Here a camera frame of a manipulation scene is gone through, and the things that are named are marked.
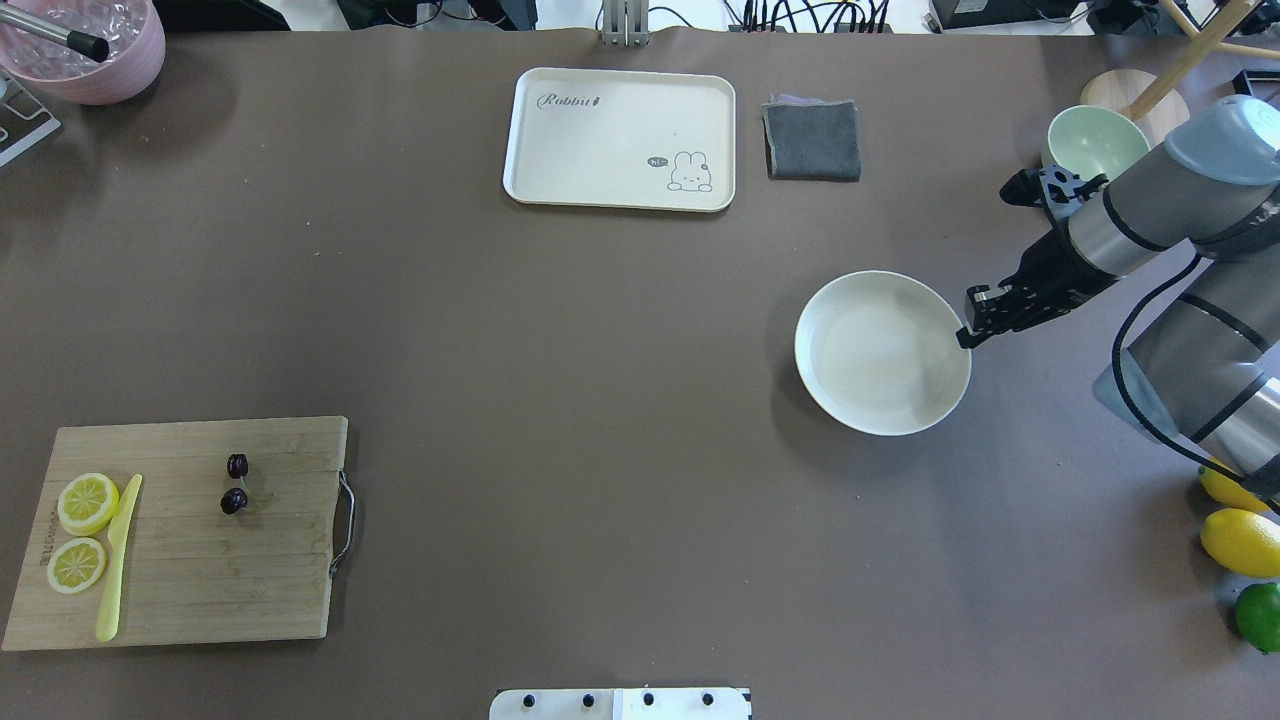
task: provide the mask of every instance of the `wooden stick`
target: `wooden stick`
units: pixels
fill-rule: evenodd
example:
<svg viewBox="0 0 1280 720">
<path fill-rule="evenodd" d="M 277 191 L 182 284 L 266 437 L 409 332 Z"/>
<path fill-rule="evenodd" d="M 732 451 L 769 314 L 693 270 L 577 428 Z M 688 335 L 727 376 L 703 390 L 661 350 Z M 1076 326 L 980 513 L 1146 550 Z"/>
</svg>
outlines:
<svg viewBox="0 0 1280 720">
<path fill-rule="evenodd" d="M 1178 27 L 1183 28 L 1187 37 L 1196 37 L 1199 31 L 1192 24 L 1190 18 L 1187 17 L 1183 10 L 1174 4 L 1174 0 L 1160 0 L 1160 6 L 1169 13 L 1169 17 L 1174 18 Z M 1230 53 L 1233 55 L 1244 55 L 1248 58 L 1262 58 L 1265 60 L 1280 60 L 1280 50 L 1267 50 L 1266 47 L 1251 47 L 1248 45 L 1234 45 L 1231 42 L 1220 42 L 1217 50 L 1222 53 Z"/>
<path fill-rule="evenodd" d="M 1204 26 L 1204 31 L 1190 38 L 1187 50 L 1174 61 L 1174 67 L 1156 77 L 1147 90 L 1133 101 L 1132 105 L 1120 111 L 1130 120 L 1138 120 L 1147 115 L 1161 100 L 1169 95 L 1187 73 L 1199 64 L 1206 55 L 1212 53 L 1222 38 L 1226 37 L 1235 26 L 1240 24 L 1258 0 L 1231 0 L 1225 8 L 1219 10 L 1213 19 Z"/>
</svg>

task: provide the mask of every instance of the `metal tong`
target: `metal tong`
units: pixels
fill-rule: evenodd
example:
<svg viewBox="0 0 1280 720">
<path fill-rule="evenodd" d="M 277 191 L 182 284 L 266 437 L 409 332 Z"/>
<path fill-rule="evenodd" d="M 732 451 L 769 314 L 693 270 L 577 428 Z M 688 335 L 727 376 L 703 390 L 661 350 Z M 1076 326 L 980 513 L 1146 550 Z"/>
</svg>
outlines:
<svg viewBox="0 0 1280 720">
<path fill-rule="evenodd" d="M 12 8 L 5 0 L 0 0 L 0 23 L 29 32 L 36 37 L 44 37 L 63 47 L 69 47 L 95 63 L 106 60 L 106 56 L 111 53 L 105 38 L 63 27 L 38 15 Z"/>
</svg>

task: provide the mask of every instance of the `yellow lemon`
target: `yellow lemon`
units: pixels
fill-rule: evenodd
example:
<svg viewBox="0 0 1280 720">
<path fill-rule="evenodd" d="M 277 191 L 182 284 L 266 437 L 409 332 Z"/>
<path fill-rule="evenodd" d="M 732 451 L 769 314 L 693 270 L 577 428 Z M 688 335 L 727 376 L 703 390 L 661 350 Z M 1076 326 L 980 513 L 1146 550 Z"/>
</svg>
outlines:
<svg viewBox="0 0 1280 720">
<path fill-rule="evenodd" d="M 1220 565 L 1251 578 L 1280 575 L 1280 525 L 1262 515 L 1228 507 L 1204 519 L 1201 544 Z"/>
<path fill-rule="evenodd" d="M 120 506 L 120 491 L 111 478 L 86 473 L 70 482 L 58 496 L 58 519 L 73 536 L 91 536 L 111 521 Z"/>
<path fill-rule="evenodd" d="M 1242 488 L 1240 483 L 1228 478 L 1222 473 L 1210 468 L 1201 468 L 1199 477 L 1201 484 L 1204 486 L 1204 492 L 1222 505 L 1228 507 L 1239 507 L 1240 510 L 1248 510 L 1251 512 L 1267 511 L 1265 502 L 1253 497 L 1252 492 Z"/>
<path fill-rule="evenodd" d="M 49 584 L 63 594 L 74 594 L 92 585 L 106 568 L 106 550 L 93 538 L 76 538 L 54 551 L 46 575 Z"/>
</svg>

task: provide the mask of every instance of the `yellow knife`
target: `yellow knife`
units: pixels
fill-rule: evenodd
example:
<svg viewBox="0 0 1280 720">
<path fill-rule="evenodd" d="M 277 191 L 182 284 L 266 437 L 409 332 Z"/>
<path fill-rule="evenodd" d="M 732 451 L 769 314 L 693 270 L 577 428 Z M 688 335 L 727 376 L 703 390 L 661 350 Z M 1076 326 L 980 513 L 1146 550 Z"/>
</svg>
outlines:
<svg viewBox="0 0 1280 720">
<path fill-rule="evenodd" d="M 111 560 L 106 565 L 106 589 L 102 603 L 97 606 L 97 628 L 93 634 L 97 642 L 105 643 L 120 629 L 120 584 L 124 582 L 124 546 L 129 542 L 129 521 L 133 519 L 133 505 L 142 489 L 142 475 L 133 475 L 124 495 L 120 496 L 120 509 L 106 528 L 106 539 L 111 543 Z"/>
</svg>

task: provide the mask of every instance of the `knife handle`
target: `knife handle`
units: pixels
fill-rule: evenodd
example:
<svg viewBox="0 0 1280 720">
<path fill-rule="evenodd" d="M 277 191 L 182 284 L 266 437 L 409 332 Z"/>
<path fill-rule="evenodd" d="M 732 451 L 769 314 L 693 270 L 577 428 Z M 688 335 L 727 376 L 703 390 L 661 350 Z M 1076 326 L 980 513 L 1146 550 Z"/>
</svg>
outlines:
<svg viewBox="0 0 1280 720">
<path fill-rule="evenodd" d="M 120 629 L 120 585 L 124 583 L 124 547 L 111 548 L 111 560 L 106 566 L 106 588 L 102 602 L 97 606 L 97 626 L 93 635 L 105 643 Z"/>
</svg>

